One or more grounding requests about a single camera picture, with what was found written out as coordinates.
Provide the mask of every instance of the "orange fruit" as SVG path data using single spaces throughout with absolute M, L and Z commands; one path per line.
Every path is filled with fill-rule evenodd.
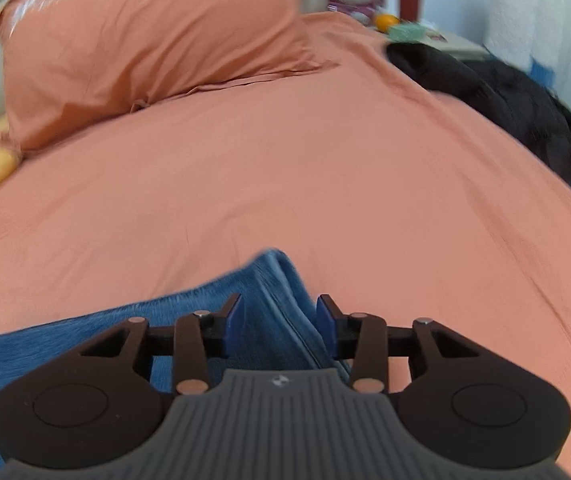
M 398 25 L 400 22 L 401 20 L 392 14 L 378 14 L 374 18 L 374 27 L 376 27 L 379 32 L 387 34 L 390 27 L 394 27 L 394 25 Z

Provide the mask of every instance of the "black jacket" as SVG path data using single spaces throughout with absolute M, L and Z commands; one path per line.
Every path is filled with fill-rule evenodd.
M 571 112 L 526 74 L 498 60 L 460 62 L 421 43 L 392 43 L 388 59 L 423 88 L 486 116 L 571 187 Z

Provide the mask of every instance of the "bed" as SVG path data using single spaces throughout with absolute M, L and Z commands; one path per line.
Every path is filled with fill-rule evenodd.
M 301 5 L 331 68 L 98 122 L 0 186 L 0 333 L 196 286 L 276 247 L 311 296 L 389 324 L 437 319 L 571 404 L 571 190 L 395 69 L 382 36 Z M 571 474 L 571 434 L 559 462 Z

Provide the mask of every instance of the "gray gripper base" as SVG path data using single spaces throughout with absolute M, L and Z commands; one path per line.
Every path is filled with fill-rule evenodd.
M 568 480 L 553 460 L 474 469 L 427 450 L 381 395 L 335 370 L 229 370 L 201 396 L 177 397 L 156 433 L 113 462 L 43 470 L 10 461 L 0 480 Z

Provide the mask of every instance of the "denim fabric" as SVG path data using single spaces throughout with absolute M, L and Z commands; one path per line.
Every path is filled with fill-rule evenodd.
M 225 368 L 296 370 L 336 366 L 340 375 L 347 377 L 345 368 L 328 356 L 314 328 L 315 304 L 293 264 L 285 254 L 270 250 L 248 266 L 192 290 L 0 335 L 0 389 L 123 319 L 144 316 L 152 326 L 170 325 L 177 317 L 195 310 L 218 310 L 232 292 L 240 292 L 244 298 L 246 323 L 238 351 L 227 360 L 208 362 L 215 383 Z M 156 388 L 169 391 L 170 367 L 170 357 L 155 359 L 151 382 Z

